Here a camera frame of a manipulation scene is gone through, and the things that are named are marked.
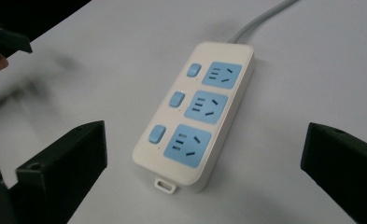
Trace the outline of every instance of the blue outlet panel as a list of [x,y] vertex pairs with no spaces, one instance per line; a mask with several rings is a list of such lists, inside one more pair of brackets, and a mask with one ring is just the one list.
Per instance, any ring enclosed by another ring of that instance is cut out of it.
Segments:
[[196,168],[204,156],[211,133],[180,124],[169,141],[163,155],[190,167]]
[[216,124],[223,112],[228,97],[209,91],[197,91],[192,97],[184,116],[205,123]]
[[230,90],[238,79],[241,69],[240,64],[214,62],[207,70],[203,84]]

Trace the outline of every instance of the table surface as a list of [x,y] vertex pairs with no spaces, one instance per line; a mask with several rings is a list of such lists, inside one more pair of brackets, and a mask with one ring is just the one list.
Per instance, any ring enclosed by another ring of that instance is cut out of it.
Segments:
[[309,122],[367,142],[367,0],[299,1],[240,43],[256,66],[208,186],[167,195],[132,151],[194,48],[280,1],[92,0],[0,72],[0,166],[104,120],[108,167],[69,223],[354,223],[300,168]]

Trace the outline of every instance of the white power strip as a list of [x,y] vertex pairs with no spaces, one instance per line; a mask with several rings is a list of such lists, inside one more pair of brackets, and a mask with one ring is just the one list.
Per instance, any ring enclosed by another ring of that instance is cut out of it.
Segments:
[[249,45],[197,46],[134,148],[157,189],[206,186],[253,69]]

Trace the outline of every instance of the electrical outlet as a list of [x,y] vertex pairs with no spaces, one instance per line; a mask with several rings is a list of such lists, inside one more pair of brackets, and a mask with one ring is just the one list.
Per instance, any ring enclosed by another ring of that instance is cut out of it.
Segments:
[[226,95],[209,91],[197,91],[192,97],[191,104],[184,116],[189,119],[215,124],[218,122],[227,100]]
[[155,175],[157,189],[206,186],[253,69],[249,45],[195,48],[134,147],[134,162]]
[[234,63],[213,62],[203,79],[203,84],[208,86],[232,89],[241,72],[242,65]]
[[211,135],[209,132],[180,124],[163,155],[195,168],[200,164]]

